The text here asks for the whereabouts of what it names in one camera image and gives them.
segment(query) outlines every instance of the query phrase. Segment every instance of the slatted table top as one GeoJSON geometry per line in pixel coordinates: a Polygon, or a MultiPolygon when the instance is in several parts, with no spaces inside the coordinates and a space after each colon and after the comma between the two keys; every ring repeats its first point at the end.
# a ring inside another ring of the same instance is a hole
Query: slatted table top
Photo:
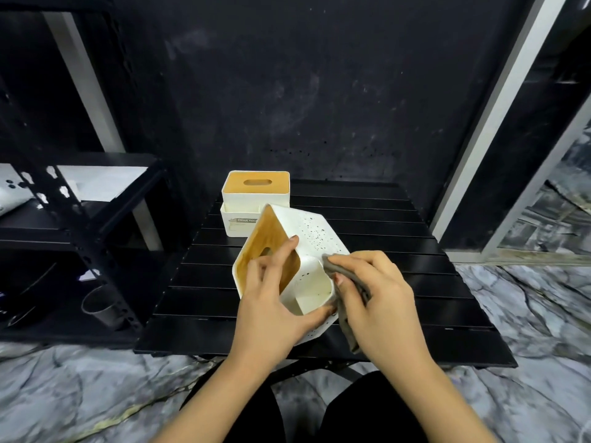
{"type": "MultiPolygon", "coordinates": [[[[480,308],[398,186],[292,181],[293,208],[320,213],[349,251],[383,250],[412,286],[432,357],[441,365],[516,366],[506,343],[480,308]]],[[[220,203],[188,249],[139,339],[136,351],[154,355],[226,355],[239,297],[232,264],[246,238],[227,237],[220,203]]],[[[337,324],[294,347],[289,358],[366,360],[352,354],[337,324]]]]}

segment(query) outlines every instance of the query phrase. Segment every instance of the white plastic box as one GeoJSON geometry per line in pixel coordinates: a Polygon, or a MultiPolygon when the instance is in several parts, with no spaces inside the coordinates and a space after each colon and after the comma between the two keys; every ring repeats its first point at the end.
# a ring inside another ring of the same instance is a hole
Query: white plastic box
{"type": "MultiPolygon", "coordinates": [[[[300,241],[283,267],[279,283],[281,303],[292,313],[302,315],[336,299],[334,282],[322,267],[322,255],[349,254],[349,251],[322,215],[277,205],[265,206],[234,262],[232,275],[240,297],[246,283],[248,262],[262,254],[276,252],[287,238],[295,234],[300,241]]],[[[318,337],[337,319],[338,314],[333,314],[297,344],[318,337]]]]}
{"type": "Polygon", "coordinates": [[[222,197],[220,214],[226,235],[248,237],[266,204],[290,206],[290,173],[230,171],[222,188],[222,197]]]}

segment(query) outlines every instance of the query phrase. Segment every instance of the wooden lid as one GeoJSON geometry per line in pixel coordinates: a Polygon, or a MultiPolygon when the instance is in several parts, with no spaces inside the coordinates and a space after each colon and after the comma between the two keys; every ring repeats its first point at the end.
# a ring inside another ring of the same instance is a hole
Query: wooden lid
{"type": "Polygon", "coordinates": [[[288,194],[287,171],[232,171],[223,187],[224,194],[288,194]]]}

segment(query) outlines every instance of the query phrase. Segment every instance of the cleaning rag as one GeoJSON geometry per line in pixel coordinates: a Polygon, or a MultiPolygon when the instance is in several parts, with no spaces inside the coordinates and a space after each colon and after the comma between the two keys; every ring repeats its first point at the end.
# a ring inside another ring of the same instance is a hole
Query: cleaning rag
{"type": "MultiPolygon", "coordinates": [[[[340,273],[342,275],[345,275],[347,278],[349,278],[353,282],[353,284],[355,284],[355,287],[359,291],[359,294],[361,296],[361,300],[364,303],[364,306],[367,305],[369,299],[371,298],[371,293],[369,291],[369,288],[366,286],[366,284],[364,282],[362,282],[359,279],[359,277],[357,275],[355,275],[353,272],[351,272],[349,269],[345,269],[343,266],[339,266],[337,264],[331,263],[329,261],[329,256],[331,256],[331,255],[328,255],[328,254],[322,255],[322,266],[324,268],[324,271],[326,272],[326,275],[330,276],[331,278],[333,278],[336,273],[340,273]]],[[[351,325],[349,325],[349,321],[347,319],[347,309],[344,307],[344,302],[341,297],[339,287],[336,284],[335,284],[335,290],[336,290],[336,307],[337,307],[337,311],[339,313],[340,328],[343,331],[344,336],[347,338],[347,343],[349,344],[349,350],[351,350],[351,352],[353,354],[357,354],[361,350],[359,349],[359,344],[357,343],[357,339],[355,338],[355,335],[353,334],[353,330],[351,329],[351,325]]]]}

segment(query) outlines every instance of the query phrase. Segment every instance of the right hand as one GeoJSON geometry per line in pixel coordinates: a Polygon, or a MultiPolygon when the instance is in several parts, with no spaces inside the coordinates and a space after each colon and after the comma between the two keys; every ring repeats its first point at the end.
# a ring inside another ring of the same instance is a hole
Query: right hand
{"type": "Polygon", "coordinates": [[[365,250],[333,255],[329,260],[354,272],[371,292],[364,306],[353,282],[335,275],[349,325],[373,364],[393,380],[432,367],[435,363],[418,321],[412,288],[386,254],[365,250]]]}

